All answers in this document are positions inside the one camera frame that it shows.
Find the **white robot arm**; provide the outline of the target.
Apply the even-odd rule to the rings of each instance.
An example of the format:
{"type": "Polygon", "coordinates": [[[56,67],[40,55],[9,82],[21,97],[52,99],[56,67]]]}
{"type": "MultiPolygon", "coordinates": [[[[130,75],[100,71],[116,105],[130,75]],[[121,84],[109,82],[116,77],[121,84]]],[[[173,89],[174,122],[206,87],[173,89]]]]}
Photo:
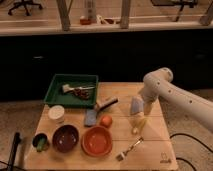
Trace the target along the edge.
{"type": "Polygon", "coordinates": [[[213,133],[213,102],[194,95],[171,83],[173,73],[169,68],[160,68],[143,77],[144,87],[140,95],[144,102],[144,113],[149,114],[151,105],[159,96],[173,103],[213,133]]]}

